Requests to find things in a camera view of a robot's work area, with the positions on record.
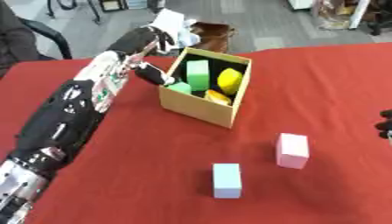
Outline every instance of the chair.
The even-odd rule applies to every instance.
[[[382,34],[382,29],[392,27],[392,1],[378,3],[375,14],[375,21],[369,23],[368,27],[372,30],[370,34],[378,36]]]
[[[57,0],[57,3],[59,4],[59,7],[63,10],[63,11],[71,11],[76,9],[76,7],[78,7],[78,2],[77,0],[72,0],[70,5],[65,5],[61,2],[61,0]],[[91,8],[91,11],[93,11],[95,18],[93,19],[93,21],[99,25],[101,23],[101,17],[100,14],[98,13],[98,10],[95,8],[92,0],[87,0],[88,5]],[[47,6],[47,15],[51,18],[55,18],[54,12],[53,12],[53,8],[52,8],[52,0],[46,0],[46,6]]]
[[[29,19],[21,18],[21,17],[19,19],[22,22],[22,24],[29,27],[34,32],[36,32],[46,38],[49,38],[54,43],[56,43],[56,45],[58,46],[58,48],[61,52],[61,55],[63,56],[63,59],[65,59],[65,60],[72,59],[72,54],[71,54],[71,50],[69,48],[69,44],[66,41],[66,39],[63,37],[63,35],[61,35],[60,32],[55,31],[51,27],[49,27],[43,23],[40,23],[38,21],[32,21]]]

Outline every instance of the robotic arm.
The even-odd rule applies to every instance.
[[[0,166],[0,224],[24,222],[57,171],[72,163],[93,135],[128,82],[130,69],[152,84],[174,82],[143,62],[159,41],[163,43],[163,32],[157,35],[149,27],[138,29],[130,36],[138,36],[142,42],[133,42],[126,51],[109,49],[95,57],[47,98],[17,135],[16,149]]]

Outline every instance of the gray floor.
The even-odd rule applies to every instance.
[[[231,53],[293,46],[392,41],[392,32],[385,32],[375,38],[361,30],[320,31],[315,28],[309,11],[293,12],[287,0],[166,1],[167,8],[185,13],[190,18],[231,24],[237,30],[230,41]],[[80,7],[70,11],[59,9],[55,3],[55,19],[46,15],[45,0],[6,2],[20,17],[36,19],[62,32],[69,41],[75,58],[96,55],[129,29],[145,25],[154,18],[147,10],[126,10],[102,13],[103,23],[96,25],[92,22],[93,14],[86,0],[80,0]],[[38,37],[38,48],[42,53],[60,57],[57,47],[46,38]]]

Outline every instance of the open box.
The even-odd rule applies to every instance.
[[[162,107],[206,122],[231,128],[238,108],[241,105],[242,97],[249,84],[252,60],[188,47],[179,55],[167,74],[173,77],[181,77],[182,80],[186,79],[186,62],[188,60],[208,60],[212,89],[219,88],[216,84],[216,79],[228,67],[232,67],[243,74],[240,88],[237,94],[232,97],[232,106],[205,100],[203,95],[183,94],[160,86],[159,99]]]

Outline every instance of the light green block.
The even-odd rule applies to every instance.
[[[208,60],[190,60],[186,62],[186,78],[192,91],[204,91],[210,88]]]
[[[183,94],[186,94],[186,95],[189,95],[192,93],[191,86],[187,83],[182,82],[182,81],[178,82],[176,84],[170,85],[167,88],[174,90],[174,91],[177,91],[177,92],[180,92],[180,93],[183,93]]]

